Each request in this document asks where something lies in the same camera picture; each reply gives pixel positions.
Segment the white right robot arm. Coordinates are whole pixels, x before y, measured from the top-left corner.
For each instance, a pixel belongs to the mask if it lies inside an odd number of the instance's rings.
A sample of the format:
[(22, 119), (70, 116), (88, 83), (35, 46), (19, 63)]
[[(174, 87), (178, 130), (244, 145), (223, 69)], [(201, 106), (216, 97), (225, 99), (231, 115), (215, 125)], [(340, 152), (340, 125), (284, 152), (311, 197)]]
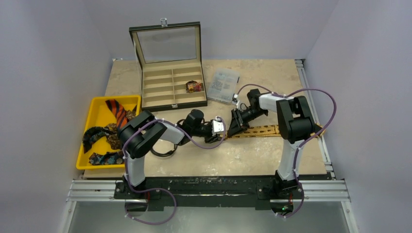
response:
[(274, 94), (262, 94), (258, 89), (247, 93), (250, 105), (241, 109), (238, 104), (231, 111), (231, 123), (227, 131), (233, 137), (249, 129), (249, 122), (268, 112), (277, 114), (278, 128), (284, 140), (282, 157), (275, 172), (273, 192), (283, 198), (298, 188), (299, 164), (304, 142), (316, 130), (306, 97), (277, 97)]

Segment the cream insect print tie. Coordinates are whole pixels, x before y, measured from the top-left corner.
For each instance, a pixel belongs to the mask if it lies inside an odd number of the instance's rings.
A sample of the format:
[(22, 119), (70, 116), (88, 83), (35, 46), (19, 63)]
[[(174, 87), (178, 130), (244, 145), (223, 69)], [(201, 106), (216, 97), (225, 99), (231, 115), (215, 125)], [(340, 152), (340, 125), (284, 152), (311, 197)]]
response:
[(250, 127), (242, 133), (238, 133), (234, 136), (225, 136), (225, 140), (237, 139), (237, 138), (251, 138), (251, 137), (281, 137), (279, 126), (275, 125), (262, 125)]

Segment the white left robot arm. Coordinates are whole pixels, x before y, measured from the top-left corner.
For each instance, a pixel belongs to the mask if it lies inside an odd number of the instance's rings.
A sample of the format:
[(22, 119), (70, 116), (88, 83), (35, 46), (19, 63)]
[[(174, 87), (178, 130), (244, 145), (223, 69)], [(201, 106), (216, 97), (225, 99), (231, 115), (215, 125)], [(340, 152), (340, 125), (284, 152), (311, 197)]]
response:
[(159, 140), (178, 147), (193, 141), (194, 137), (201, 137), (207, 144), (219, 145), (224, 140), (225, 130), (226, 125), (221, 117), (205, 121), (204, 113), (198, 109), (191, 110), (185, 119), (177, 123), (157, 118), (147, 110), (141, 112), (118, 132), (125, 164), (124, 179), (128, 183), (126, 193), (134, 199), (143, 196), (145, 156)]

